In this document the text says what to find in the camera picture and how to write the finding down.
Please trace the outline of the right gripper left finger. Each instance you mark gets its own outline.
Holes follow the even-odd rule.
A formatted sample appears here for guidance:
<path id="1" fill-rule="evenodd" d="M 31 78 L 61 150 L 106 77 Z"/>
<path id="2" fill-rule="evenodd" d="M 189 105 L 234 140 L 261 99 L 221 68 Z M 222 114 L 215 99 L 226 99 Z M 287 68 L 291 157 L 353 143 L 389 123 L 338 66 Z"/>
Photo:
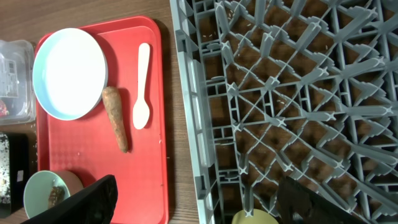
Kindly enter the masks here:
<path id="1" fill-rule="evenodd" d="M 110 223 L 118 200 L 114 175 L 106 175 L 60 204 L 26 220 L 32 224 Z"/>

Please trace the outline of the yellow plastic cup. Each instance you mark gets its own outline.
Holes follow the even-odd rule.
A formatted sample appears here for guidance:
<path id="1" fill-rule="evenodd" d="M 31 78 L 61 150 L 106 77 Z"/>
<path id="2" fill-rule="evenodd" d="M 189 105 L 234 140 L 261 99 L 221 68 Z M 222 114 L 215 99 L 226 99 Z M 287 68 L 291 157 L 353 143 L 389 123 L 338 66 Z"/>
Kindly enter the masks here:
<path id="1" fill-rule="evenodd" d="M 253 216 L 246 216 L 244 210 L 236 213 L 232 219 L 232 224 L 279 224 L 279 222 L 270 214 L 254 209 Z"/>

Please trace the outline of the clear plastic bin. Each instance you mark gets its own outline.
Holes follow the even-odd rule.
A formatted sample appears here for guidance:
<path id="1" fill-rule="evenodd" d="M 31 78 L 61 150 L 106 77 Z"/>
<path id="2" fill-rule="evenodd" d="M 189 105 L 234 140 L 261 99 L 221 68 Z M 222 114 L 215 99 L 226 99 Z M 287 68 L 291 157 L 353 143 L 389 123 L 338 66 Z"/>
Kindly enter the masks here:
<path id="1" fill-rule="evenodd" d="M 26 40 L 1 41 L 1 100 L 9 114 L 1 125 L 29 123 L 36 118 L 32 86 L 34 48 Z"/>

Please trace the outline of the white plastic spoon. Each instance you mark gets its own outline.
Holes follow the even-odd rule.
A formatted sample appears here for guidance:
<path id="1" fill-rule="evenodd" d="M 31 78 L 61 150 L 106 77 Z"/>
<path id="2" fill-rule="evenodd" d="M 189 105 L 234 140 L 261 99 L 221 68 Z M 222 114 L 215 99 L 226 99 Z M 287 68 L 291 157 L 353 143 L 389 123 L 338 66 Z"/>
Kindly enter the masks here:
<path id="1" fill-rule="evenodd" d="M 133 107 L 132 118 L 136 129 L 143 129 L 150 116 L 150 109 L 145 100 L 146 78 L 149 68 L 150 45 L 142 43 L 138 49 L 137 64 L 137 99 Z"/>

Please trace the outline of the light blue plate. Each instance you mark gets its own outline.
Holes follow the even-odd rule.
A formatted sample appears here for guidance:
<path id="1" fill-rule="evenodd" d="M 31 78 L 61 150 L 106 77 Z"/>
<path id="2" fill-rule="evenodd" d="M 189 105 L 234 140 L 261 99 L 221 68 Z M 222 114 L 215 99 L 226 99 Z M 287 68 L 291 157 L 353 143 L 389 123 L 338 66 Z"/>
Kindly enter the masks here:
<path id="1" fill-rule="evenodd" d="M 32 83 L 41 107 L 52 117 L 71 121 L 89 113 L 108 84 L 108 64 L 97 41 L 77 29 L 49 35 L 34 60 Z"/>

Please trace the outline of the brown food scrap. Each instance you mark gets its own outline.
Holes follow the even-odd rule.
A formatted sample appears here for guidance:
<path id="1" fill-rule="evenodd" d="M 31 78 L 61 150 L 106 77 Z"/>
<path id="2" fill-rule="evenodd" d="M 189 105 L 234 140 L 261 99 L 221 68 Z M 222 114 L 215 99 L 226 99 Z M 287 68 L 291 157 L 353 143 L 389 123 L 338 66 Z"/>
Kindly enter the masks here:
<path id="1" fill-rule="evenodd" d="M 48 198 L 48 209 L 58 205 L 64 200 L 65 190 L 63 187 L 54 186 Z"/>

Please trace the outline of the white rice pile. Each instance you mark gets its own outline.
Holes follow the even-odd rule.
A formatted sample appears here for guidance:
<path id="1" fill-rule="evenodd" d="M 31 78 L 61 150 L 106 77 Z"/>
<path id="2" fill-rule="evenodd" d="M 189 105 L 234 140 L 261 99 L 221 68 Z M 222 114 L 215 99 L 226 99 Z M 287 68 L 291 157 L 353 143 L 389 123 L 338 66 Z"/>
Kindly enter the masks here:
<path id="1" fill-rule="evenodd" d="M 11 202 L 11 183 L 10 183 L 10 158 L 9 158 L 9 139 L 1 133 L 0 142 L 0 194 L 1 203 L 10 204 Z"/>

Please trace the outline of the red snack wrapper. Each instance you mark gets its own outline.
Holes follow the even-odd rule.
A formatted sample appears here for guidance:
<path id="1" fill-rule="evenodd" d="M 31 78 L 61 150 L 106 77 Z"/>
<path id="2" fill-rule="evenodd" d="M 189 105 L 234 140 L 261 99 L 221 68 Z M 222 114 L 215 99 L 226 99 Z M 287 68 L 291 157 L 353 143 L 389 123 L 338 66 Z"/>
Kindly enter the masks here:
<path id="1" fill-rule="evenodd" d="M 5 117 L 9 114 L 7 106 L 3 100 L 0 100 L 0 117 Z"/>

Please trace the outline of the brown carrot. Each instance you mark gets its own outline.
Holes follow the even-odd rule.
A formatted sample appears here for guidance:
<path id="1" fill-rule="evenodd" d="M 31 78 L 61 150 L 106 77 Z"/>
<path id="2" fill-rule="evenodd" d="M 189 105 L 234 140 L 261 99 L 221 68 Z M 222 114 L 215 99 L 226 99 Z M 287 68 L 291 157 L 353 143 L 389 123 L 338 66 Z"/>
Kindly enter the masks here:
<path id="1" fill-rule="evenodd" d="M 102 101 L 111 123 L 116 142 L 123 153 L 127 153 L 129 145 L 123 120 L 123 108 L 119 91 L 116 87 L 107 86 L 102 91 Z"/>

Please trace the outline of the green bowl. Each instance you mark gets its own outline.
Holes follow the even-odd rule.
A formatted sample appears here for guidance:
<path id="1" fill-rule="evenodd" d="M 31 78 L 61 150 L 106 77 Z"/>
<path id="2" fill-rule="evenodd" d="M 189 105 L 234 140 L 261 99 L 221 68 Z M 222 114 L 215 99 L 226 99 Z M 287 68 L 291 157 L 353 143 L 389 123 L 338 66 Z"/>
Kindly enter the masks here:
<path id="1" fill-rule="evenodd" d="M 81 180 L 70 171 L 42 170 L 35 173 L 24 189 L 24 208 L 28 218 L 48 210 L 48 198 L 54 186 L 64 188 L 64 200 L 83 189 Z"/>

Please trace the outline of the grey dishwasher rack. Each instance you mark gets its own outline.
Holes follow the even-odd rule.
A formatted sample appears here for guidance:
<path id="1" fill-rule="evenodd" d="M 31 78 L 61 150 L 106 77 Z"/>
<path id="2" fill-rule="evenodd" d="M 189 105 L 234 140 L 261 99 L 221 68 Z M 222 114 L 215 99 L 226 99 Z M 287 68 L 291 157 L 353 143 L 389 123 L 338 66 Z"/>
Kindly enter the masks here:
<path id="1" fill-rule="evenodd" d="M 278 217 L 285 177 L 397 222 L 397 2 L 170 3 L 200 223 Z"/>

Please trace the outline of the black plastic tray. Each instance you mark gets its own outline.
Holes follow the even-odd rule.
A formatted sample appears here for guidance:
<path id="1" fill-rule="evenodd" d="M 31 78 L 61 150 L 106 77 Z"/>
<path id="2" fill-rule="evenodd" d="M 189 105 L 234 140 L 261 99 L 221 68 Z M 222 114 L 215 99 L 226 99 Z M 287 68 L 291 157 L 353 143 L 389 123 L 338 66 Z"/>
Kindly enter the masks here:
<path id="1" fill-rule="evenodd" d="M 24 189 L 29 178 L 29 140 L 22 133 L 4 133 L 9 139 L 11 202 L 1 203 L 1 218 L 23 207 Z"/>

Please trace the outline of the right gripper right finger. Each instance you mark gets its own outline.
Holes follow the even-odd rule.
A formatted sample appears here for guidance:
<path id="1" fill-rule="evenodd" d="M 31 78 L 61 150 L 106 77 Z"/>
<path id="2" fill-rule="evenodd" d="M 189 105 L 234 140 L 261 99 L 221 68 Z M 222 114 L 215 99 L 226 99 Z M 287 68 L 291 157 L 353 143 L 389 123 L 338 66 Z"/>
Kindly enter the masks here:
<path id="1" fill-rule="evenodd" d="M 277 211 L 283 223 L 364 224 L 290 177 L 279 182 Z"/>

